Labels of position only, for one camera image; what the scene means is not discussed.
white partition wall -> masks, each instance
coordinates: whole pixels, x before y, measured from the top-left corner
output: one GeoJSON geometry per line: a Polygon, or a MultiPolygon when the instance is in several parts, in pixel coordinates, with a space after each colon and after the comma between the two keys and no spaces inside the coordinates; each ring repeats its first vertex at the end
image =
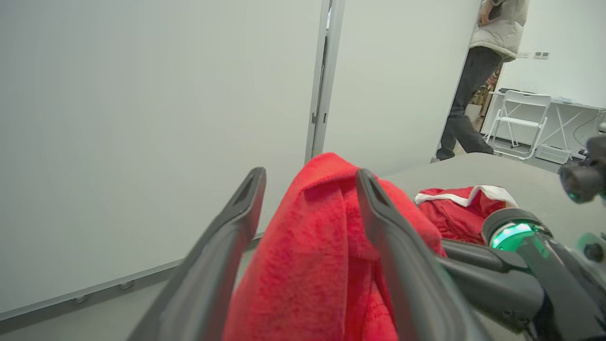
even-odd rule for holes
{"type": "Polygon", "coordinates": [[[255,166],[262,231],[304,164],[322,6],[0,2],[0,318],[174,265],[255,166]]]}
{"type": "Polygon", "coordinates": [[[480,3],[347,0],[323,151],[378,175],[429,163],[480,3]]]}

person's leg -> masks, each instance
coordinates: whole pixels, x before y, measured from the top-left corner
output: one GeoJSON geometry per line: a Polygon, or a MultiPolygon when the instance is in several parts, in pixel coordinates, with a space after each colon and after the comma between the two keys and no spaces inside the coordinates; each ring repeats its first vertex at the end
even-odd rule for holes
{"type": "Polygon", "coordinates": [[[501,57],[486,47],[474,47],[469,50],[448,120],[442,134],[442,147],[436,153],[440,160],[453,157],[456,140],[466,152],[493,153],[490,147],[477,132],[469,117],[465,115],[465,108],[474,93],[486,82],[488,77],[496,70],[501,57]]]}

red cloth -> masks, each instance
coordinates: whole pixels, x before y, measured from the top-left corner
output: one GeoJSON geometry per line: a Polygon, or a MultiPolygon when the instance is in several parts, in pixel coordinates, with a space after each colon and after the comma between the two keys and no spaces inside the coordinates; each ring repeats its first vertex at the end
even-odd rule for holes
{"type": "MultiPolygon", "coordinates": [[[[224,340],[397,340],[379,253],[362,226],[355,174],[335,154],[296,176],[231,299],[224,340]]],[[[385,193],[426,244],[438,230],[393,184],[385,193]]]]}
{"type": "MultiPolygon", "coordinates": [[[[454,194],[458,197],[469,198],[473,188],[473,186],[457,189],[430,188],[419,193],[454,194]]],[[[479,191],[468,207],[458,205],[451,200],[432,200],[421,203],[419,209],[438,227],[443,238],[484,244],[482,239],[484,220],[505,206],[504,201],[488,198],[482,191],[479,191]]]]}

white folding chair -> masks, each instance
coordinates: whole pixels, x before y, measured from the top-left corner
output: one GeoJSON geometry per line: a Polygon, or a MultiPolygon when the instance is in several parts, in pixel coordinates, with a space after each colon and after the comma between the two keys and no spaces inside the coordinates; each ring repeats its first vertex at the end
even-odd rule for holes
{"type": "Polygon", "coordinates": [[[541,138],[541,133],[543,132],[545,123],[547,123],[546,116],[547,116],[547,109],[549,109],[549,104],[551,104],[551,96],[549,96],[549,95],[537,95],[534,93],[525,93],[525,92],[520,92],[520,91],[508,90],[505,93],[505,98],[503,99],[503,106],[497,112],[496,118],[493,121],[492,127],[490,128],[488,135],[486,135],[486,142],[489,142],[490,137],[492,136],[493,137],[492,144],[493,144],[493,148],[494,148],[495,152],[500,153],[500,154],[509,155],[511,157],[516,157],[520,160],[526,160],[528,158],[531,158],[534,154],[534,150],[537,148],[537,143],[538,143],[539,139],[541,138]],[[517,104],[517,106],[515,108],[513,108],[513,110],[508,111],[507,103],[517,104]],[[539,120],[538,122],[535,122],[535,121],[528,121],[528,120],[522,120],[519,118],[511,117],[513,115],[513,113],[518,108],[520,108],[520,106],[522,106],[522,105],[543,107],[543,116],[541,117],[541,120],[539,120]],[[503,148],[498,147],[494,143],[494,141],[496,139],[496,132],[499,130],[502,123],[507,123],[507,126],[509,128],[509,134],[511,137],[511,148],[515,148],[520,145],[518,143],[518,136],[516,135],[516,129],[515,129],[516,124],[520,125],[520,126],[536,128],[537,131],[536,131],[536,134],[534,135],[534,140],[533,140],[532,144],[530,145],[529,152],[519,153],[519,155],[510,154],[507,152],[503,152],[502,151],[503,148]]]}

white basket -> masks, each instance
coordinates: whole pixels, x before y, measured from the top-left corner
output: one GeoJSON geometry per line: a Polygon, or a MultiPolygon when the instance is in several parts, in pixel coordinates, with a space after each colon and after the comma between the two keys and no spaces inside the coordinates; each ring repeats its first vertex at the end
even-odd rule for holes
{"type": "Polygon", "coordinates": [[[560,149],[560,148],[551,147],[546,144],[540,144],[537,147],[536,153],[534,154],[534,156],[536,158],[540,158],[543,160],[547,160],[547,161],[551,161],[551,162],[555,162],[555,163],[559,163],[559,164],[565,164],[568,161],[568,159],[570,158],[571,154],[572,154],[572,151],[570,151],[570,150],[564,150],[564,149],[560,149]]]}

